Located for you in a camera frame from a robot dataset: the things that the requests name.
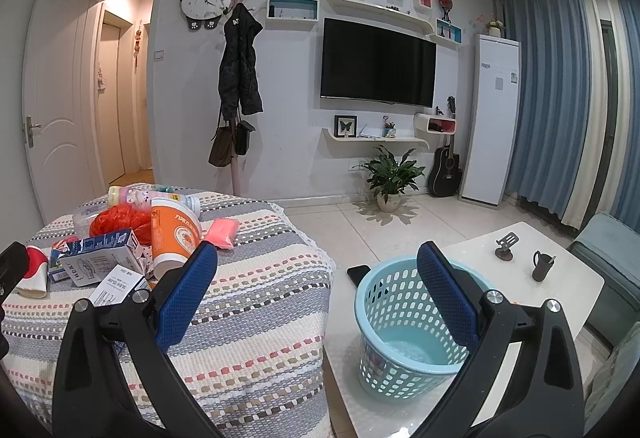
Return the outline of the pink yellow bottle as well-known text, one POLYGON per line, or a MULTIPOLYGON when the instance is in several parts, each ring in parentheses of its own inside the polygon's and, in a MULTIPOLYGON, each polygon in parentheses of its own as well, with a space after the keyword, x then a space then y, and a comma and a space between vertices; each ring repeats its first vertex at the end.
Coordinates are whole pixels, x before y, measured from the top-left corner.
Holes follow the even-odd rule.
POLYGON ((201 202, 198 197, 180 194, 171 187, 157 187, 144 183, 126 185, 126 187, 119 185, 110 187, 107 192, 107 205, 110 207, 129 205, 134 210, 149 213, 152 208, 152 200, 155 198, 171 199, 192 210, 195 216, 198 217, 201 214, 201 202))

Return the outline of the light blue plastic basket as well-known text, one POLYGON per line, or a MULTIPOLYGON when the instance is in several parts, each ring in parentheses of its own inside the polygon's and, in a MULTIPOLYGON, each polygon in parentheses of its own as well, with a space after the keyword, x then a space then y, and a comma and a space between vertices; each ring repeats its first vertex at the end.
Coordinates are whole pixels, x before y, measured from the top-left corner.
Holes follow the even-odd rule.
POLYGON ((416 258, 387 260, 360 281, 354 301, 361 335, 360 384, 388 403, 425 395, 458 374, 469 350, 451 336, 424 286, 416 258))

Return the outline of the black phone stand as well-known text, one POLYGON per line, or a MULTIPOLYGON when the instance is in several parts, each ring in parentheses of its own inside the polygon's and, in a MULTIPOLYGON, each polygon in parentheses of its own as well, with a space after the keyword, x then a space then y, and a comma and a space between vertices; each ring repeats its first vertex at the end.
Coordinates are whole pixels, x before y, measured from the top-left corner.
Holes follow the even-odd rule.
POLYGON ((502 261, 511 261, 513 259, 512 247, 519 240, 514 232, 506 233, 501 239, 496 240, 497 248, 495 249, 495 256, 502 261))

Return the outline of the white coffee table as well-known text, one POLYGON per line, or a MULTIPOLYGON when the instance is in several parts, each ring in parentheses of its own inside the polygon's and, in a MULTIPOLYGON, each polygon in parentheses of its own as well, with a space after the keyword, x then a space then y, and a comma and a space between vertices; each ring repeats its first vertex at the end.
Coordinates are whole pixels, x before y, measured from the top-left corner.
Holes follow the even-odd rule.
POLYGON ((602 277, 526 223, 335 273, 324 336, 360 437, 579 437, 574 345, 602 277))

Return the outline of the butterfly picture frame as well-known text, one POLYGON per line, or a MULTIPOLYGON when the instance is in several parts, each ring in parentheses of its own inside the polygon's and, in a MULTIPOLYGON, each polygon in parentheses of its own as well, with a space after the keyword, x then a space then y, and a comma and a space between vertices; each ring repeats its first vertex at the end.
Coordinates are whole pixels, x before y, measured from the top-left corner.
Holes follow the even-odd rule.
POLYGON ((348 115, 335 115, 333 133, 335 138, 356 138, 357 117, 348 115))

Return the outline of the red white paper bowl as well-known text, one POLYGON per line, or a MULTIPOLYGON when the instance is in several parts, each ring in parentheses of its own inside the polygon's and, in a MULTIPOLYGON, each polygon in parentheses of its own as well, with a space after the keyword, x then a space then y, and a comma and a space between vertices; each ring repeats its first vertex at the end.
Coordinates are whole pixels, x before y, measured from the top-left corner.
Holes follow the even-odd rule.
POLYGON ((26 247, 28 269, 23 279, 17 284, 17 293, 29 298, 44 298, 47 296, 49 258, 35 246, 26 247))

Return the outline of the black acoustic guitar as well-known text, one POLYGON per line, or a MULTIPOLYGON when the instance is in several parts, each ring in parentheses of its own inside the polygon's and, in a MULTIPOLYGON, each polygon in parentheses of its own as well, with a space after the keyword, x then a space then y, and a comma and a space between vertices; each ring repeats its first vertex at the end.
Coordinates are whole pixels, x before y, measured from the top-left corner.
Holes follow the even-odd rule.
MULTIPOLYGON (((448 118, 456 119, 456 99, 447 98, 448 118)), ((458 193, 462 170, 460 155, 454 150, 454 135, 444 135, 445 142, 434 153, 434 163, 426 179, 428 194, 434 197, 450 197, 458 193)))

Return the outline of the brown hanging bag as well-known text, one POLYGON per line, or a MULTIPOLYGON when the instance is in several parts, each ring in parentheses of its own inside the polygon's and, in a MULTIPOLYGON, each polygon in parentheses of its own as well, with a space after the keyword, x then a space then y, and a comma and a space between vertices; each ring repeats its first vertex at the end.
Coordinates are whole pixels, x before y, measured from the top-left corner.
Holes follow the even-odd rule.
POLYGON ((218 125, 212 138, 208 162, 214 167, 224 168, 231 164, 234 154, 234 126, 232 120, 224 120, 219 113, 218 125))

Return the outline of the potted green plant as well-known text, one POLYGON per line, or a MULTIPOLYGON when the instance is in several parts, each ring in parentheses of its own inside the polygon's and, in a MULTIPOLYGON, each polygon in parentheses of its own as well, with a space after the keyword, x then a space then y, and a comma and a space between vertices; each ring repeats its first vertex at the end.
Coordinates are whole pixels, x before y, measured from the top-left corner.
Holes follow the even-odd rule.
POLYGON ((398 210, 402 195, 407 187, 419 190, 416 180, 424 176, 424 166, 410 156, 414 149, 409 149, 401 158, 397 158, 385 146, 376 146, 378 153, 370 159, 356 164, 352 169, 367 172, 366 182, 369 191, 383 213, 394 213, 398 210))

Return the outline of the clear plastic container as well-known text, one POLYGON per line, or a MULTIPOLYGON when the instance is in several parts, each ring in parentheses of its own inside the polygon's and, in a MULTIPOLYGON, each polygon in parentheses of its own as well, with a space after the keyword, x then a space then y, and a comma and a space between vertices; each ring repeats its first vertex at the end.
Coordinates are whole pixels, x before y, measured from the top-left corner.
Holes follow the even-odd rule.
POLYGON ((105 210, 108 210, 107 203, 82 205, 78 207, 72 214, 75 235, 80 239, 89 237, 90 225, 93 223, 93 220, 105 210))

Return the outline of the teal sofa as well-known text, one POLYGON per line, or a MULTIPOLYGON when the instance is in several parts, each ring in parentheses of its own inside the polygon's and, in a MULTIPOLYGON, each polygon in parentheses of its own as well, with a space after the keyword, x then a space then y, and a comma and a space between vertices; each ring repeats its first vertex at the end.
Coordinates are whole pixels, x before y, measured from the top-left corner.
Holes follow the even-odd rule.
POLYGON ((639 233, 598 213, 568 250, 603 277, 587 328, 611 349, 589 386, 585 435, 631 436, 639 429, 639 233))

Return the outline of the teal white box shelf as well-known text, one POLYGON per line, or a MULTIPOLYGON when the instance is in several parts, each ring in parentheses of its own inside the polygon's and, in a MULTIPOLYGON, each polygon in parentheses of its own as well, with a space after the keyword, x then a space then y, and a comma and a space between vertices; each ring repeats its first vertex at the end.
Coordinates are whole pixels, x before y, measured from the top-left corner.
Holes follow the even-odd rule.
POLYGON ((318 0, 268 0, 268 20, 277 22, 317 23, 318 0))

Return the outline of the white milk carton box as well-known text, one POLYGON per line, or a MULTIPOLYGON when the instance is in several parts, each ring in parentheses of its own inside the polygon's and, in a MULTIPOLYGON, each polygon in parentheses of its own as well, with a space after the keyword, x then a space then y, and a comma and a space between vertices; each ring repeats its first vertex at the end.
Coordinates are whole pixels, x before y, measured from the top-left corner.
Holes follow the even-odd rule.
POLYGON ((100 283, 115 265, 144 274, 143 258, 143 247, 126 229, 80 239, 60 262, 74 285, 84 287, 100 283))

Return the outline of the black wall television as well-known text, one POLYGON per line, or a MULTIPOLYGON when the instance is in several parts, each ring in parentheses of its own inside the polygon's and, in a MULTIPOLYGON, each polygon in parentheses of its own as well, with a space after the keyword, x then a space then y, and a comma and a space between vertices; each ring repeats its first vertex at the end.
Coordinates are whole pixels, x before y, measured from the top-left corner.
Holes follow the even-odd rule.
POLYGON ((348 20, 323 23, 323 98, 431 107, 435 74, 431 41, 348 20))

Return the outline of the pink tissue packet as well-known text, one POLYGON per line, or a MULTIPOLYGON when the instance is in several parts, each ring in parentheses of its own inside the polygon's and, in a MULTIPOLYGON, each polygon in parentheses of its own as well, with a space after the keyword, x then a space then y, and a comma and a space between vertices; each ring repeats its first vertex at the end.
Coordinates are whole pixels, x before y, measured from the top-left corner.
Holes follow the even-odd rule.
POLYGON ((215 219, 204 235, 204 239, 219 249, 232 249, 239 227, 240 223, 235 219, 215 219))

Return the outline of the black mug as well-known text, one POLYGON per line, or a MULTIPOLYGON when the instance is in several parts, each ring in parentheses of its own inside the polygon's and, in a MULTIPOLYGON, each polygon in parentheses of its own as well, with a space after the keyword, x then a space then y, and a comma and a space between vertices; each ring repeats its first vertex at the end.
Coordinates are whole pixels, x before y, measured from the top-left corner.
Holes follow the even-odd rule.
POLYGON ((532 278, 534 281, 542 282, 550 272, 555 263, 555 257, 546 253, 541 253, 540 250, 536 250, 533 256, 533 272, 532 278))

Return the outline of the pink coat rack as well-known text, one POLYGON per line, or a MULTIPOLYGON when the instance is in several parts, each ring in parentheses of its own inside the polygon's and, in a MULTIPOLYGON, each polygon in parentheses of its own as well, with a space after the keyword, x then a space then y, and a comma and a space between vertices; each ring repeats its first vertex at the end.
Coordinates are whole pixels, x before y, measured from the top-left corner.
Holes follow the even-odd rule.
POLYGON ((240 157, 250 148, 250 135, 255 131, 245 117, 262 113, 262 98, 258 91, 256 52, 254 42, 262 32, 262 24, 256 20, 244 0, 231 0, 231 15, 224 26, 224 61, 220 69, 224 73, 224 107, 222 116, 232 131, 231 183, 232 192, 241 194, 240 157))

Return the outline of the tiger playing card box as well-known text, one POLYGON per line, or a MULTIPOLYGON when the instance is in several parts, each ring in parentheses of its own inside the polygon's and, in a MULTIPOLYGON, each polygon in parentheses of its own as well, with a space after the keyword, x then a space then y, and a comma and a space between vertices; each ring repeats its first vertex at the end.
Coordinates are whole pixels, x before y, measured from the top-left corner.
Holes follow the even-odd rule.
POLYGON ((60 239, 52 244, 48 265, 48 278, 50 281, 56 283, 70 278, 61 265, 60 258, 70 251, 70 245, 78 241, 78 237, 74 235, 60 239))

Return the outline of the white standing air conditioner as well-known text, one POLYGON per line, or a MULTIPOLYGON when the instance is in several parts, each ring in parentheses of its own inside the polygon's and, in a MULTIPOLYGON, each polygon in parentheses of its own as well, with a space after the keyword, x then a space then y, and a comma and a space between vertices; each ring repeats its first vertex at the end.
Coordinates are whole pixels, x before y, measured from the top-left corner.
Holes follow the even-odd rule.
POLYGON ((517 41, 480 34, 476 42, 469 147, 460 197, 500 205, 513 154, 521 54, 517 41))

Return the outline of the striped woven table cloth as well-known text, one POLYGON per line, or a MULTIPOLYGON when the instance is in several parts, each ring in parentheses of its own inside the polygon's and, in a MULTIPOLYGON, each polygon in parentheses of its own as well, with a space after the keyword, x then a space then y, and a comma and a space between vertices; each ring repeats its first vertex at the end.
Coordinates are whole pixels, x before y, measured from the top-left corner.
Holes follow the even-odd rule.
MULTIPOLYGON (((180 187, 213 220, 240 223, 189 329, 168 356, 225 437, 333 437, 323 343, 334 261, 276 204, 180 187)), ((50 283, 43 299, 6 299, 6 374, 35 418, 51 428, 55 362, 73 302, 92 288, 50 283)))

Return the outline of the white curved upper shelf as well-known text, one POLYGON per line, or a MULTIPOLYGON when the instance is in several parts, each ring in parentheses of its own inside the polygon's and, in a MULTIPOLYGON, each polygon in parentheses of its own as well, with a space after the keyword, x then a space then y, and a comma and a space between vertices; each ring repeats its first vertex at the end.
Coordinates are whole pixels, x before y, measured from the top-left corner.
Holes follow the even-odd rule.
POLYGON ((428 20, 422 20, 420 17, 414 15, 392 10, 382 5, 372 4, 359 0, 328 0, 329 4, 341 6, 342 8, 353 8, 354 10, 364 11, 371 14, 383 16, 385 18, 393 18, 394 20, 400 20, 401 22, 417 27, 420 31, 429 36, 435 34, 435 29, 428 20))

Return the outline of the red white rounded shelf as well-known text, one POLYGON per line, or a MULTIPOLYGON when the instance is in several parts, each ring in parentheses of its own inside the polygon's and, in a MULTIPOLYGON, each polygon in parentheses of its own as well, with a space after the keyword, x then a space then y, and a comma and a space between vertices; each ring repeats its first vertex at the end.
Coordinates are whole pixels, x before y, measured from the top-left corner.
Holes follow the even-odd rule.
POLYGON ((416 113, 413 124, 414 129, 430 135, 454 135, 457 130, 457 121, 444 115, 416 113))

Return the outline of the blue and beige curtains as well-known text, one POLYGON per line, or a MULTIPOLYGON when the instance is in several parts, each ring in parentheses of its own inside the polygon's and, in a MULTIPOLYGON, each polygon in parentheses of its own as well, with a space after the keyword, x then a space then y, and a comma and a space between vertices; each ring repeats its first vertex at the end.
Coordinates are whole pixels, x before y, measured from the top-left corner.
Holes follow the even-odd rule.
POLYGON ((521 46, 506 189, 562 224, 639 226, 639 0, 494 0, 521 46))

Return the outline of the white lower wall shelf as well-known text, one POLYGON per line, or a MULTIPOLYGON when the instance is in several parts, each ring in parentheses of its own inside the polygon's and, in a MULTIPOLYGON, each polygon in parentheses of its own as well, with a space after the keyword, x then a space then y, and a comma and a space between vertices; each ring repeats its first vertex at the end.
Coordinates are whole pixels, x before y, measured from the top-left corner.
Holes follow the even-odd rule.
POLYGON ((431 145, 426 140, 417 137, 336 137, 328 128, 322 128, 323 134, 336 143, 376 143, 376 144, 410 144, 424 146, 427 150, 431 150, 431 145))

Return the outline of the black smartphone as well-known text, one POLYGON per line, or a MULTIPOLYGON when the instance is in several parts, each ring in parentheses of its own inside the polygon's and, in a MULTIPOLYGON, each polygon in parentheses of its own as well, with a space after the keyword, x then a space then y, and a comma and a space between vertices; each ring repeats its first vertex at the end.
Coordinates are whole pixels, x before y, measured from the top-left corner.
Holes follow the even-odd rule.
POLYGON ((370 271, 371 268, 368 265, 355 265, 355 267, 348 268, 346 270, 346 274, 349 281, 352 282, 352 285, 358 287, 370 271))

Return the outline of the orange paper cup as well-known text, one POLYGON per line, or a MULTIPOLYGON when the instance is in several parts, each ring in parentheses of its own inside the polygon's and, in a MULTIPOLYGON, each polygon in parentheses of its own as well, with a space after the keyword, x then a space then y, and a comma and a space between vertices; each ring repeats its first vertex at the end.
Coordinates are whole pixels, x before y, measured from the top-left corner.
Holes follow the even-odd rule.
POLYGON ((181 268, 202 240, 202 229, 193 210, 174 199, 153 198, 152 269, 154 279, 181 268))

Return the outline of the black hanging jacket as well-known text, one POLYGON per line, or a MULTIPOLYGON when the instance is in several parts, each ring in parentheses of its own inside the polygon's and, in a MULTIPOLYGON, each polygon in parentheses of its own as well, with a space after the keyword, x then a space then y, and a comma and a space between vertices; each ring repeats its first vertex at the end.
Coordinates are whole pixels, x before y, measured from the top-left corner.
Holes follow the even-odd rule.
POLYGON ((219 67, 218 93, 222 118, 231 120, 238 111, 243 115, 261 113, 254 41, 262 24, 254 19, 243 3, 233 8, 224 24, 226 46, 219 67))

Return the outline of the orange plastic bag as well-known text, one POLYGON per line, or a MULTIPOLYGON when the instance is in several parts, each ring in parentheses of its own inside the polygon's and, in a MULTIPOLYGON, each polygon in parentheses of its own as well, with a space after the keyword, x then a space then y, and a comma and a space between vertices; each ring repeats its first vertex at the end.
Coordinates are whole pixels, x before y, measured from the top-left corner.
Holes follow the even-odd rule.
POLYGON ((144 246, 152 245, 152 222, 149 211, 136 210, 128 204, 116 205, 99 213, 91 222, 90 236, 130 229, 144 246))

